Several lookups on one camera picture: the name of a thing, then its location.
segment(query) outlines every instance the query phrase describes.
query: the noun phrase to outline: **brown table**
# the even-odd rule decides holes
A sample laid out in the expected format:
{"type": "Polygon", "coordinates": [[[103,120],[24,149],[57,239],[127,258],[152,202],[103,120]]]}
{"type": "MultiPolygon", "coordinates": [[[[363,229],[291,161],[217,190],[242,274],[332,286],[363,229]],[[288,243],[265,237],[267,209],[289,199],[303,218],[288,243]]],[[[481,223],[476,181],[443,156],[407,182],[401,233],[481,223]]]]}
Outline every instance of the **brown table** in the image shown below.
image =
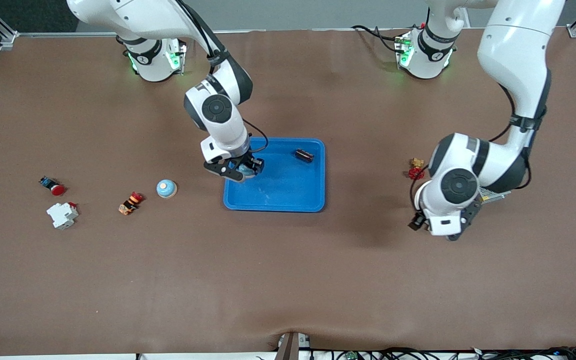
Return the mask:
{"type": "Polygon", "coordinates": [[[0,53],[0,354],[266,351],[287,331],[339,349],[576,346],[576,39],[564,29],[548,49],[532,184],[455,243],[407,228],[408,159],[508,121],[478,65],[481,34],[465,30],[433,80],[355,32],[221,36],[254,80],[242,114],[269,136],[326,144],[317,214],[224,207],[224,180],[202,168],[206,133],[183,109],[208,71],[197,46],[186,75],[148,83],[113,38],[17,39],[0,53]],[[154,191],[164,178],[179,184],[169,200],[154,191]],[[122,216],[132,191],[148,198],[122,216]],[[46,209],[66,201],[80,217],[55,230],[46,209]]]}

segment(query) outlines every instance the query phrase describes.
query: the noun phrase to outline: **blue tray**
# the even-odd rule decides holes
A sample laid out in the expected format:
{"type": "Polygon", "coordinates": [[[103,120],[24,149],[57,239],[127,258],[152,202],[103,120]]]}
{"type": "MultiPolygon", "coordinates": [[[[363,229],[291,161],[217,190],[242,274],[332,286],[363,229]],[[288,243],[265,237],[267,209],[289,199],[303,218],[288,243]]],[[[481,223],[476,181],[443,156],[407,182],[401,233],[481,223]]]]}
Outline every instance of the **blue tray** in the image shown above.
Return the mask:
{"type": "MultiPolygon", "coordinates": [[[[252,137],[250,148],[265,144],[252,137]]],[[[268,147],[255,153],[265,166],[261,174],[234,182],[226,180],[223,204],[231,210],[316,213],[326,203],[326,146],[319,139],[270,137],[268,147]],[[314,155],[313,162],[295,157],[301,149],[314,155]]]]}

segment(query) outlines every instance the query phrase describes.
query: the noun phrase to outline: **light blue round toy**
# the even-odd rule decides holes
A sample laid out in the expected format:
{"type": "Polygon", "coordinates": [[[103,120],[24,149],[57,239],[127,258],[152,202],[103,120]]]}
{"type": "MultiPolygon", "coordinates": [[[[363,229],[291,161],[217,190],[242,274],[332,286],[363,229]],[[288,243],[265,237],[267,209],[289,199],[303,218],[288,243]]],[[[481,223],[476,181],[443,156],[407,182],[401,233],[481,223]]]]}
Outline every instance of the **light blue round toy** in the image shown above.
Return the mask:
{"type": "Polygon", "coordinates": [[[157,184],[157,195],[164,199],[172,198],[177,193],[177,184],[173,180],[161,180],[157,184]]]}

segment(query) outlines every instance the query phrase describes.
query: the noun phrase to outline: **white toy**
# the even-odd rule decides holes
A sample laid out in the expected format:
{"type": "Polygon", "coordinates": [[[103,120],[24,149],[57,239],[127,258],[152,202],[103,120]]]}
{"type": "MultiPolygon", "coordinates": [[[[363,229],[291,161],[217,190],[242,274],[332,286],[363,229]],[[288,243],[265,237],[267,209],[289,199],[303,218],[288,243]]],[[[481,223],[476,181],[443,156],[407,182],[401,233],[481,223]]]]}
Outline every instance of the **white toy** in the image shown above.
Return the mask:
{"type": "Polygon", "coordinates": [[[70,228],[75,223],[74,219],[80,214],[77,212],[77,205],[72,202],[55,203],[46,213],[52,218],[52,226],[55,229],[64,230],[70,228]]]}

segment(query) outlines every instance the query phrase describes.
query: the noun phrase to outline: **gray floor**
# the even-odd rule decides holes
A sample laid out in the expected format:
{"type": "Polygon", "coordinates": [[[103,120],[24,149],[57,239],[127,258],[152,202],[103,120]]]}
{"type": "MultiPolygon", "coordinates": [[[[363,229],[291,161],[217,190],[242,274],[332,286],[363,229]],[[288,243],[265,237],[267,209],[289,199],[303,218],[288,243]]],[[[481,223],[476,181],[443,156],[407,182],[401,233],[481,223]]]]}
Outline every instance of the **gray floor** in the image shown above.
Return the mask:
{"type": "MultiPolygon", "coordinates": [[[[186,0],[213,30],[295,30],[352,25],[404,28],[426,18],[423,0],[186,0]]],[[[474,28],[485,27],[492,10],[468,10],[474,28]]],[[[103,31],[79,23],[66,0],[0,0],[0,16],[21,32],[103,31]]],[[[560,25],[576,18],[569,0],[560,25]]]]}

